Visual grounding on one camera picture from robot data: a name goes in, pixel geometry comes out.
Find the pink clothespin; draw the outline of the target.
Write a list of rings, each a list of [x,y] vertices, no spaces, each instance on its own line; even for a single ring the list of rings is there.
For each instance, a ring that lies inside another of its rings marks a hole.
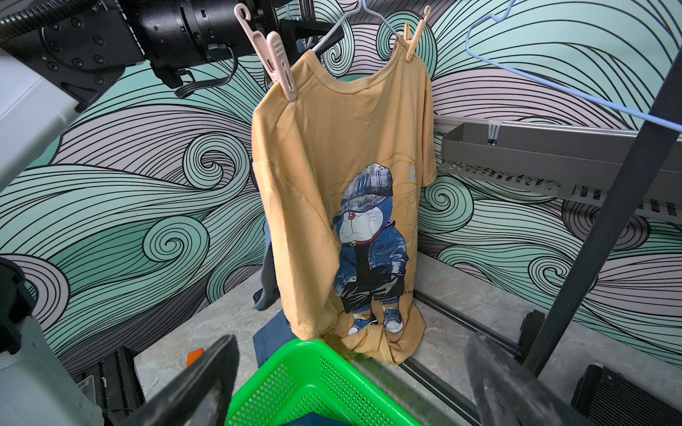
[[[287,101],[295,101],[298,91],[280,35],[275,31],[263,35],[260,31],[252,30],[250,9],[245,4],[237,4],[234,15],[272,82],[280,85]]]

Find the orange small block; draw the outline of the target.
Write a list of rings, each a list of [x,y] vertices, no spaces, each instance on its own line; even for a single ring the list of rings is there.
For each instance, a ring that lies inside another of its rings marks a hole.
[[[188,353],[186,357],[186,366],[192,366],[202,355],[204,354],[204,348],[199,348],[197,350]]]

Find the black ribbed case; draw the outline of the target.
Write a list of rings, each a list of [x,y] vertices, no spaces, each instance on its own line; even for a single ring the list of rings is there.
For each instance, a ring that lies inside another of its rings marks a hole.
[[[591,364],[571,406],[595,425],[681,425],[681,411],[615,371]]]

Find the tan cartoon print t-shirt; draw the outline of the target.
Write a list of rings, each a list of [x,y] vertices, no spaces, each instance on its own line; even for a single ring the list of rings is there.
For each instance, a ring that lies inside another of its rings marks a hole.
[[[426,323],[413,303],[421,191],[437,176],[432,82],[398,40],[385,67],[351,82],[314,53],[252,117],[252,157],[282,309],[294,335],[391,364]]]

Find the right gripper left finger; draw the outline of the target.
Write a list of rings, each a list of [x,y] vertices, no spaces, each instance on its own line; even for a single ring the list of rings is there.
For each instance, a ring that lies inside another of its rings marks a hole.
[[[220,337],[197,361],[122,424],[224,425],[239,359],[236,337]]]

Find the light blue wire hanger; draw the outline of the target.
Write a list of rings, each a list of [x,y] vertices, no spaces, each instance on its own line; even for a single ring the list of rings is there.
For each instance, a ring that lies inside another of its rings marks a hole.
[[[681,48],[679,1],[468,1],[472,50],[648,112]]]

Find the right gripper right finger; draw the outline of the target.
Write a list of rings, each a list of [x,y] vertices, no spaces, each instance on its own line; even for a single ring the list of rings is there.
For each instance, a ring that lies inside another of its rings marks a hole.
[[[465,364],[483,425],[590,425],[484,335],[465,347]]]

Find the green plastic basket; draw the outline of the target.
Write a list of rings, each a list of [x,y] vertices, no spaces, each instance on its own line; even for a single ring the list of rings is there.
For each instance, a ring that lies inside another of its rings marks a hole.
[[[284,425],[315,413],[349,425],[418,421],[322,341],[284,344],[234,394],[226,425]]]

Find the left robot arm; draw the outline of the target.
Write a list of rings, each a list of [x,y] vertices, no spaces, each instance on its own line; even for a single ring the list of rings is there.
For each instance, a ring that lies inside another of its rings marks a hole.
[[[344,37],[313,16],[280,18],[277,1],[5,1],[1,5],[1,183],[9,185],[128,67],[149,62],[168,87],[192,67],[255,53],[269,39]]]

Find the slate blue t-shirt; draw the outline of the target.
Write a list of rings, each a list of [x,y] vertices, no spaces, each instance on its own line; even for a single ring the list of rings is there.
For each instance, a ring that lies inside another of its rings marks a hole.
[[[267,221],[264,225],[264,233],[266,250],[260,273],[261,289],[253,295],[253,308],[260,312],[266,311],[280,299],[271,232]],[[296,336],[291,330],[289,321],[283,310],[280,310],[252,338],[258,367],[263,367],[282,346],[295,339]]]

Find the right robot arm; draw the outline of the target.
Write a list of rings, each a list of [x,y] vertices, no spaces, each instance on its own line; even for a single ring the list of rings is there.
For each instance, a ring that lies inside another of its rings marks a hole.
[[[114,425],[76,385],[44,340],[25,274],[1,262],[1,422],[4,425]],[[321,341],[284,344],[241,388],[239,348],[220,337],[126,425],[411,425],[414,419]],[[584,425],[486,337],[471,337],[465,360],[482,425]]]

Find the black clothes rack frame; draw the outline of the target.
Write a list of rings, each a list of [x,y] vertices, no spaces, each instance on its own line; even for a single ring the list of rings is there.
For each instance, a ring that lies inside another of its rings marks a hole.
[[[655,98],[651,112],[661,113],[662,118],[681,120],[678,97],[681,97],[681,48]],[[583,243],[568,278],[530,348],[522,366],[534,376],[534,379],[527,380],[526,383],[540,385],[537,378],[545,369],[591,285],[596,282],[608,255],[616,246],[618,237],[678,140],[681,131],[654,124],[653,120],[646,119],[646,123],[639,130],[600,215]],[[400,368],[447,406],[453,408],[465,419],[465,424],[482,424],[479,416],[482,406],[474,405],[461,393],[455,392],[414,358],[403,362]]]

